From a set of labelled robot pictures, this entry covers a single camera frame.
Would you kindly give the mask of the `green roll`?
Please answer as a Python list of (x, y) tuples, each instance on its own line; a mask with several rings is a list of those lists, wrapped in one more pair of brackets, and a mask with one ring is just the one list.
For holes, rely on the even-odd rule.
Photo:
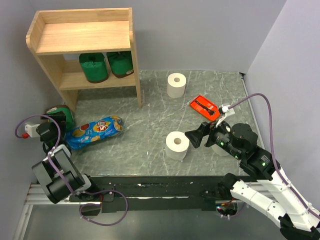
[(45, 110), (46, 114), (55, 114), (58, 112), (63, 112), (65, 114), (66, 131), (68, 132), (68, 131), (72, 130), (72, 128), (74, 127), (74, 117), (73, 117), (72, 111), (70, 110), (70, 108), (67, 105), (65, 105), (65, 104), (55, 105), (55, 106)]
[(97, 84), (108, 79), (109, 73), (103, 53), (81, 53), (78, 60), (88, 82)]
[(106, 53), (112, 73), (119, 79), (127, 77), (134, 72), (131, 51), (118, 51)]

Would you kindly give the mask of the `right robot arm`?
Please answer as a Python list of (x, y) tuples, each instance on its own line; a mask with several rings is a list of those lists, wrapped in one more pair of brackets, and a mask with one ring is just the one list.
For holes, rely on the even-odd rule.
[(313, 208), (286, 177), (270, 152), (257, 145), (258, 135), (246, 123), (230, 126), (223, 121), (203, 122), (198, 129), (185, 132), (194, 148), (204, 136), (206, 147), (217, 146), (239, 161), (240, 168), (261, 184), (273, 198), (250, 187), (239, 177), (227, 173), (218, 183), (223, 199), (241, 200), (264, 214), (279, 227), (287, 240), (318, 240), (320, 212)]

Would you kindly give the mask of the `blue chips bag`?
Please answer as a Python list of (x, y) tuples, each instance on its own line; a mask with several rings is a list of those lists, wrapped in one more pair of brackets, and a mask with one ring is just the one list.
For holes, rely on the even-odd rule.
[(65, 140), (71, 149), (78, 150), (96, 141), (115, 136), (123, 129), (122, 118), (112, 115), (73, 128), (65, 134)]

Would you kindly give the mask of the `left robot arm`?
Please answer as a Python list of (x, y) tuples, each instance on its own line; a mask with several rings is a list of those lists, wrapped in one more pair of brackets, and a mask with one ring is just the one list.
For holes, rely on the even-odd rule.
[(47, 112), (40, 118), (44, 122), (36, 132), (46, 157), (32, 166), (32, 171), (48, 199), (54, 204), (69, 196), (85, 202), (98, 200), (98, 186), (71, 161), (72, 150), (65, 139), (70, 121), (65, 112)]

